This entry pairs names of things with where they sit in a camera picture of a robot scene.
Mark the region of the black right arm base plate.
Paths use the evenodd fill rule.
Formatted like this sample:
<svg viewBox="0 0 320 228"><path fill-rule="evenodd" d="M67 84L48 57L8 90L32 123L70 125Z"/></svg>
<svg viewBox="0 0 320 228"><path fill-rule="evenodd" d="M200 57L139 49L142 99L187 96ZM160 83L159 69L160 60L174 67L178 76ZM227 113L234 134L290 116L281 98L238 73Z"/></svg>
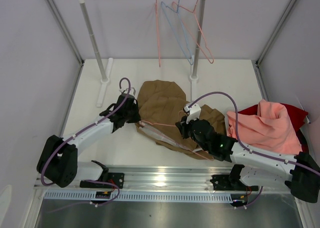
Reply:
<svg viewBox="0 0 320 228"><path fill-rule="evenodd" d="M213 175L210 182L216 191L259 191L258 186L246 186L239 180L232 180L226 174Z"/></svg>

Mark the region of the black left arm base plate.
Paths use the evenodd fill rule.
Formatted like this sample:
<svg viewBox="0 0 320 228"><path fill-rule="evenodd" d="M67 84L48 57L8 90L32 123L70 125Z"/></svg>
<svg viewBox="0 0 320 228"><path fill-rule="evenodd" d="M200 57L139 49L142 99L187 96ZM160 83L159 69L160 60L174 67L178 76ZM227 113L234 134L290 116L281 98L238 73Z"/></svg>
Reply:
<svg viewBox="0 0 320 228"><path fill-rule="evenodd" d="M95 189L112 189L114 186L106 184L106 183L112 183L119 187L119 189L122 189L124 186L125 181L125 174L119 173L119 172L109 172L107 176L104 176L103 178L99 178L98 182L102 183L92 183L88 181L81 181L80 182L80 188L95 188Z"/></svg>

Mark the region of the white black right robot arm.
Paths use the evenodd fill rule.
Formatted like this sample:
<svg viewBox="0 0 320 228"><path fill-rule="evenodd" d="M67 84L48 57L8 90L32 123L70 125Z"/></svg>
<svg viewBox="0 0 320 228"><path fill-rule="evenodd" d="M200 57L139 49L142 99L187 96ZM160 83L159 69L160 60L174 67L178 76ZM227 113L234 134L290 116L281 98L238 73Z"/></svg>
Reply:
<svg viewBox="0 0 320 228"><path fill-rule="evenodd" d="M308 153L287 155L245 145L217 133L206 120L188 121L184 116L175 125L182 138L192 139L214 159L267 171L274 181L282 180L294 197L309 203L318 201L320 167Z"/></svg>

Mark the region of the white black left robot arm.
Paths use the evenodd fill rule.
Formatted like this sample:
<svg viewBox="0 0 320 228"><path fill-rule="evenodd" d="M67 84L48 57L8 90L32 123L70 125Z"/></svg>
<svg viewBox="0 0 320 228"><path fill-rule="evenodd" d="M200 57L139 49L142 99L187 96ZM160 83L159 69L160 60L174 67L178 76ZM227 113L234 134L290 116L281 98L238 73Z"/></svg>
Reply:
<svg viewBox="0 0 320 228"><path fill-rule="evenodd" d="M36 166L37 172L42 179L47 178L61 188L74 180L80 181L81 188L111 188L115 178L104 164L96 160L82 162L78 156L126 123L137 123L140 119L136 98L121 93L117 102L102 111L94 123L65 137L50 136Z"/></svg>

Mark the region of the tan brown skirt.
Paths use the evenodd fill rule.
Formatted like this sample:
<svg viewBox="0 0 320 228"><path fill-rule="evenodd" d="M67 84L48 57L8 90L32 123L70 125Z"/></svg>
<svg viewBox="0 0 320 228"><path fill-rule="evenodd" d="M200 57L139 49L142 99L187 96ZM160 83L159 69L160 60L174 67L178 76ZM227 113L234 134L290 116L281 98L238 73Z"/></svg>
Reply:
<svg viewBox="0 0 320 228"><path fill-rule="evenodd" d="M138 93L137 104L142 124L136 124L137 132L150 138L157 145L172 151L183 153L199 160L212 160L213 157L205 151L196 151L199 147L190 138L183 139L176 122L183 117L182 111L188 103L185 92L175 82L145 81ZM146 131L156 129L177 144L169 144L156 140L146 134Z"/></svg>

